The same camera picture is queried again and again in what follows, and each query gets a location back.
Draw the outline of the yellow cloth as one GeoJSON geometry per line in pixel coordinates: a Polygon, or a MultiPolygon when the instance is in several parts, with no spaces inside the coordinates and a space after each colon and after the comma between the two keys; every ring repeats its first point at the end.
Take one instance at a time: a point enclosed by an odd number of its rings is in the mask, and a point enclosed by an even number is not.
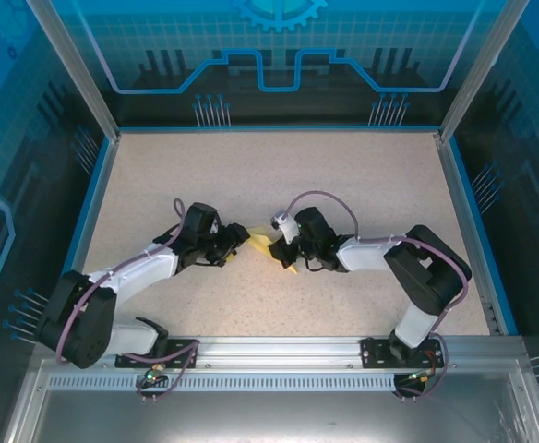
{"type": "Polygon", "coordinates": [[[249,238],[247,243],[254,247],[259,253],[268,257],[273,262],[281,265],[281,262],[270,253],[270,245],[278,241],[282,234],[278,231],[271,231],[265,226],[248,227],[249,238]]]}

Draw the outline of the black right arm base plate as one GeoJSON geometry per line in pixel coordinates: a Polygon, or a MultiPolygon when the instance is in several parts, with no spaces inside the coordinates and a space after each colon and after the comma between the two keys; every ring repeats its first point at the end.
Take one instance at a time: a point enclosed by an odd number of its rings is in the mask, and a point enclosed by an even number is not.
{"type": "Polygon", "coordinates": [[[439,369],[445,366],[441,342],[432,338],[410,348],[391,337],[368,337],[360,341],[360,357],[364,369],[439,369]]]}

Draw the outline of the aluminium side rail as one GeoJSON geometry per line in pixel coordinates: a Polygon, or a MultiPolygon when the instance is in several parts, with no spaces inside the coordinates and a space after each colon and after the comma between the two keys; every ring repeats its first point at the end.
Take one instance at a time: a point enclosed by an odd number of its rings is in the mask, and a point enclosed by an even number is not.
{"type": "Polygon", "coordinates": [[[467,261],[473,274],[477,297],[483,308],[485,323],[491,335],[504,335],[501,313],[497,312],[497,292],[489,273],[467,189],[461,179],[458,163],[451,146],[439,134],[434,135],[438,157],[448,185],[449,195],[461,230],[467,261]]]}

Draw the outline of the aluminium mounting rail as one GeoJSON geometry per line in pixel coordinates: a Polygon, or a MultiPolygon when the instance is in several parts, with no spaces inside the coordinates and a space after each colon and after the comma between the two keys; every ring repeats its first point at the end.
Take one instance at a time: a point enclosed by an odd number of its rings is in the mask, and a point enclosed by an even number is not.
{"type": "MultiPolygon", "coordinates": [[[[531,368],[522,338],[446,336],[450,372],[531,368]]],[[[362,368],[358,337],[201,337],[199,372],[341,372],[362,368]]]]}

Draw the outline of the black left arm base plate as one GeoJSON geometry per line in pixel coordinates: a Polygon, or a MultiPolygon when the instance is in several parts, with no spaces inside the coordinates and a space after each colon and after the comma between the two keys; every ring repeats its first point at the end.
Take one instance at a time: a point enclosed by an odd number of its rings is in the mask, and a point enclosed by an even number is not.
{"type": "MultiPolygon", "coordinates": [[[[171,359],[166,362],[161,362],[161,365],[164,365],[166,368],[181,369],[186,363],[189,356],[189,351],[187,350],[187,347],[190,346],[192,343],[198,344],[198,341],[189,339],[169,339],[166,342],[165,348],[163,350],[160,349],[159,351],[146,354],[145,358],[163,358],[170,354],[179,353],[179,355],[176,356],[174,359],[171,359]]],[[[123,369],[146,369],[152,367],[153,363],[141,362],[137,361],[136,359],[128,358],[124,355],[117,355],[114,359],[114,366],[116,368],[123,369]]]]}

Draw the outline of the blue gear print panel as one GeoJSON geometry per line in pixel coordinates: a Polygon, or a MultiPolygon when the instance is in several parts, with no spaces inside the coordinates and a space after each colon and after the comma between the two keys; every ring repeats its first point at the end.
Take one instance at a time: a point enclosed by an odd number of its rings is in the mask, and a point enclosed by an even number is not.
{"type": "Polygon", "coordinates": [[[53,0],[123,128],[437,126],[505,0],[53,0]]]}

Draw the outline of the aluminium frame post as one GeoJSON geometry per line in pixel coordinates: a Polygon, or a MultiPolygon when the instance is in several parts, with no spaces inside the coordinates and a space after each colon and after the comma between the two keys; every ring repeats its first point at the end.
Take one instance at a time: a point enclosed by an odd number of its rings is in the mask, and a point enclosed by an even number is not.
{"type": "Polygon", "coordinates": [[[442,121],[436,138],[438,145],[449,143],[529,2],[530,0],[506,0],[442,121]]]}
{"type": "Polygon", "coordinates": [[[118,125],[52,2],[50,0],[26,0],[26,3],[53,46],[66,72],[78,88],[103,134],[111,142],[118,143],[120,138],[118,125]]]}

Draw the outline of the steel sheet tray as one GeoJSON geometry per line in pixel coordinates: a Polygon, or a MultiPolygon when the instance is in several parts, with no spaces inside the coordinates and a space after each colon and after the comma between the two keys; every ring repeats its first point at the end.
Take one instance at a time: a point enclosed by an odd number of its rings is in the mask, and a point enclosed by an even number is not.
{"type": "Polygon", "coordinates": [[[533,375],[449,372],[424,398],[392,392],[50,391],[26,376],[0,443],[539,443],[533,375]]]}

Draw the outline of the blue printed enclosure panel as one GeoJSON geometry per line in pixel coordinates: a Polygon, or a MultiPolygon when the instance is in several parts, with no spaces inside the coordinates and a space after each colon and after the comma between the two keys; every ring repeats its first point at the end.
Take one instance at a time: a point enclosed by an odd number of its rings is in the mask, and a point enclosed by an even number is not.
{"type": "Polygon", "coordinates": [[[0,0],[0,443],[108,143],[27,0],[0,0]]]}
{"type": "MultiPolygon", "coordinates": [[[[458,90],[506,0],[449,0],[467,34],[458,90]]],[[[539,390],[539,0],[530,0],[451,138],[539,390]]]]}

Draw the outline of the blue table edge strip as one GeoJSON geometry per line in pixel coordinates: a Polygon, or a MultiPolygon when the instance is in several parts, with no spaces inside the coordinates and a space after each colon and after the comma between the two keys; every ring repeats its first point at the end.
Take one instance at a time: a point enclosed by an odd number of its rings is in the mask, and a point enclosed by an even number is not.
{"type": "Polygon", "coordinates": [[[391,132],[437,133],[438,126],[369,126],[369,125],[277,125],[277,126],[120,126],[121,134],[214,134],[254,132],[391,132]]]}
{"type": "Polygon", "coordinates": [[[118,144],[118,141],[111,141],[108,137],[105,137],[101,144],[97,161],[90,176],[89,184],[80,207],[75,229],[67,249],[65,261],[60,271],[60,275],[54,281],[54,285],[48,298],[48,305],[54,300],[53,294],[61,278],[70,270],[82,270],[86,261],[105,189],[113,168],[118,144]]]}
{"type": "Polygon", "coordinates": [[[504,330],[505,330],[504,335],[518,336],[520,332],[518,330],[515,318],[512,314],[511,307],[509,304],[509,299],[507,297],[504,284],[499,275],[497,262],[493,256],[493,251],[492,251],[491,245],[489,243],[488,235],[484,227],[482,214],[475,200],[474,191],[471,185],[471,180],[467,174],[464,161],[462,159],[460,149],[458,147],[457,142],[455,141],[455,138],[451,138],[449,140],[449,145],[451,146],[452,151],[455,155],[456,161],[458,163],[459,171],[461,174],[461,179],[467,189],[467,197],[469,199],[469,203],[473,211],[476,229],[477,229],[479,238],[483,246],[488,270],[489,270],[489,273],[491,274],[493,283],[495,284],[495,288],[497,292],[497,312],[501,313],[501,316],[503,319],[503,325],[504,325],[504,330]]]}

